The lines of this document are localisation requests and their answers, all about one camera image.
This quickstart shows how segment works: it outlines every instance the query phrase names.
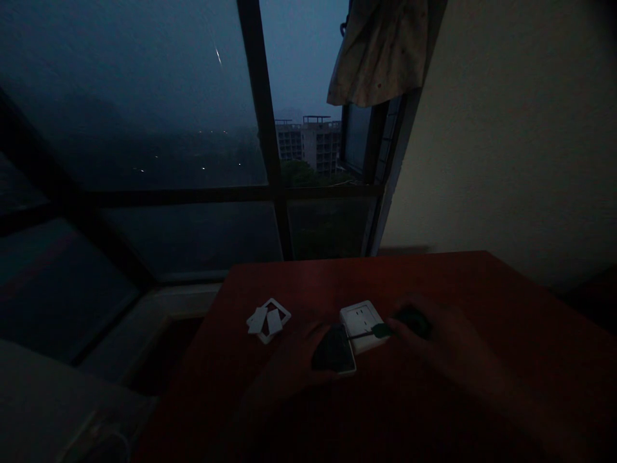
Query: power outlet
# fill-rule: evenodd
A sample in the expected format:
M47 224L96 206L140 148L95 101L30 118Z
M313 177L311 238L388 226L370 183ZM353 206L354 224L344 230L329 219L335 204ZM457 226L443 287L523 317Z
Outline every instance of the power outlet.
M341 322L347 326L347 331L350 336L356 336L373 330L373 327L378 323L383 323L379 313L373 307L370 301L364 301L359 304L350 305L341 309ZM375 336L365 336L352 340L353 353L355 355L382 345L388 340L388 337L378 339Z

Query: window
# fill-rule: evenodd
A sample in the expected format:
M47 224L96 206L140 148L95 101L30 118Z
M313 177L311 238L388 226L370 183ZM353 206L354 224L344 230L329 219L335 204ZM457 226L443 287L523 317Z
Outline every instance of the window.
M0 217L44 203L47 199L43 194L0 152Z
M0 5L0 336L74 365L158 285L367 255L386 191L398 109L324 103L348 2L159 6Z
M349 166L362 172L364 153L371 121L371 108L349 106L349 121L347 126L345 160Z
M138 290L56 219L0 240L0 337L70 362Z
M267 183L234 0L0 12L0 86L85 189Z
M270 203L106 210L161 281L224 277L243 262L282 260Z
M298 201L289 206L296 259L360 257L372 199Z
M318 172L315 141L321 144L317 150L323 150L324 140L341 131L341 108L325 101L343 41L339 26L347 17L349 3L328 0L260 0L259 3L274 117L301 124L303 140L312 138L311 144L302 146L301 157ZM287 163L282 168L299 167ZM313 185L331 184L323 180L315 176ZM306 182L293 186L306 186Z

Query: glass pane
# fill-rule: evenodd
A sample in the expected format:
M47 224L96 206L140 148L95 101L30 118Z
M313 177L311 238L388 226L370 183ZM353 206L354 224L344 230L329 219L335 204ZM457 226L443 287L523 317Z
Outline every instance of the glass pane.
M362 256L374 204L374 198L291 202L289 222L294 257L305 260Z
M43 194L0 151L0 216L44 203Z
M0 28L0 85L86 189L266 184L234 0L9 1Z
M0 240L0 337L71 361L138 294L63 220Z
M361 108L349 105L349 121L347 123L347 140L345 143L345 160L358 172L364 169L364 153L368 128L371 122L372 107Z
M349 2L260 0L285 186L355 183L339 165L341 107L326 103Z
M282 260L271 203L105 211L160 280L221 278L234 264Z

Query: wooden table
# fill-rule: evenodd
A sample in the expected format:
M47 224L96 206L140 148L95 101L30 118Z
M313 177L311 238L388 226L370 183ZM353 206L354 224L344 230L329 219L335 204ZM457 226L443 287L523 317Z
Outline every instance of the wooden table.
M135 459L202 461L245 388L280 344L247 334L274 297L301 323L337 322L371 300L385 319L416 291L460 306L504 362L605 446L617 417L617 343L487 252L315 260L234 267L153 413ZM405 355L398 340L356 357L354 377L285 405L256 449L261 460L521 460L531 444L509 423Z

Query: person's right hand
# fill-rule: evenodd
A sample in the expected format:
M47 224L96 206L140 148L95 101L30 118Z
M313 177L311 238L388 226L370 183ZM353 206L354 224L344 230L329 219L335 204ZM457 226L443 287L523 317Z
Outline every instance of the person's right hand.
M460 309L418 294L404 296L397 305L399 309L413 306L433 325L429 339L424 340L404 323L386 320L405 345L439 373L475 395L500 394L510 386L510 375Z

